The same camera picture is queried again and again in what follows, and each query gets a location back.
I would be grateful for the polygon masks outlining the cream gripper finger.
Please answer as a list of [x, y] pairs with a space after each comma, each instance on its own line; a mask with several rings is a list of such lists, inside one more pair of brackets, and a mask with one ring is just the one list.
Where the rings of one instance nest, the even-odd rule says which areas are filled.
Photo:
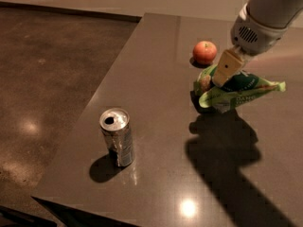
[[245, 65], [245, 57], [239, 46], [225, 49], [212, 76], [215, 86], [223, 87]]

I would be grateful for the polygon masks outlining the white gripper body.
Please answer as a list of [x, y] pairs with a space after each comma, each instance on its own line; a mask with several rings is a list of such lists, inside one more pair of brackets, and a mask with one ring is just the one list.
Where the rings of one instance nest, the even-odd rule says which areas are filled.
[[245, 4], [235, 24], [231, 28], [231, 41], [246, 54], [255, 56], [271, 49], [286, 32], [285, 28], [276, 28], [258, 22]]

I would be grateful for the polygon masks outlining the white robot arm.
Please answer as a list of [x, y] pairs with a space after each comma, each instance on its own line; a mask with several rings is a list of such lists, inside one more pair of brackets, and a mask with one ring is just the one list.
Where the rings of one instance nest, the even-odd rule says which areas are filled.
[[256, 55], [271, 49], [302, 9], [303, 0], [249, 0], [231, 28], [233, 46], [222, 53], [213, 83], [223, 87]]

